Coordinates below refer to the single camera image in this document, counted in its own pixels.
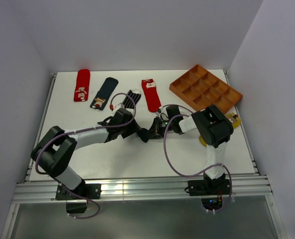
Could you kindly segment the plain navy ankle sock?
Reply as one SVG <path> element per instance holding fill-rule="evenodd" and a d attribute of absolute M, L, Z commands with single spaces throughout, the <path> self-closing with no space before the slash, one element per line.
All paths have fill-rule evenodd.
<path fill-rule="evenodd" d="M 151 139 L 151 132 L 146 128 L 141 128 L 136 132 L 136 134 L 144 143 L 147 143 Z"/>

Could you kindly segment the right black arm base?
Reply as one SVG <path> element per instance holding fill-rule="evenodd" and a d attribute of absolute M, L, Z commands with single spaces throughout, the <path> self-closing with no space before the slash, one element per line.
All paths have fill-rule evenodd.
<path fill-rule="evenodd" d="M 201 200 L 206 211 L 217 212 L 231 201 L 231 183 L 223 175 L 218 179 L 205 177 L 201 180 L 189 180 L 184 191 L 190 196 L 209 196 Z"/>

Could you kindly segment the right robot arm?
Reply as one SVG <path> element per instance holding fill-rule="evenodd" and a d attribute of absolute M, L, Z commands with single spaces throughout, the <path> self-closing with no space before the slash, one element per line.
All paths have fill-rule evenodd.
<path fill-rule="evenodd" d="M 206 162 L 204 169 L 198 173 L 185 175 L 174 168 L 167 153 L 167 134 L 170 131 L 182 135 L 192 130 L 198 130 L 201 138 L 206 143 Z M 225 151 L 230 141 L 234 128 L 229 119 L 215 105 L 210 105 L 204 110 L 192 112 L 186 107 L 168 104 L 159 107 L 152 126 L 147 131 L 147 140 L 162 139 L 166 161 L 169 167 L 179 176 L 185 178 L 197 177 L 203 174 L 204 190 L 214 194 L 220 189 L 220 180 L 231 176 L 226 167 Z"/>

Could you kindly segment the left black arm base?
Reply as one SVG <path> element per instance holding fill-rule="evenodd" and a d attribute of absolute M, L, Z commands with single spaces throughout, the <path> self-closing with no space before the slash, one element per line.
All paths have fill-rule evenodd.
<path fill-rule="evenodd" d="M 66 212 L 69 216 L 76 218 L 89 218 L 82 216 L 90 206 L 95 205 L 97 211 L 92 215 L 96 216 L 100 212 L 100 206 L 95 201 L 100 199 L 101 184 L 84 184 L 74 191 L 69 190 L 63 184 L 59 184 L 55 196 L 56 201 L 66 201 Z"/>

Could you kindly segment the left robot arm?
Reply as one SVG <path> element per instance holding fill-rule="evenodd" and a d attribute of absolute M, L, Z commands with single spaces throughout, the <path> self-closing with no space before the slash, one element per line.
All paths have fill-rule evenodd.
<path fill-rule="evenodd" d="M 68 131 L 58 126 L 51 127 L 31 153 L 36 166 L 67 188 L 74 199 L 85 193 L 85 181 L 70 166 L 75 150 L 92 144 L 107 143 L 118 138 L 126 138 L 141 127 L 131 112 L 118 109 L 114 115 L 98 122 L 95 126 Z"/>

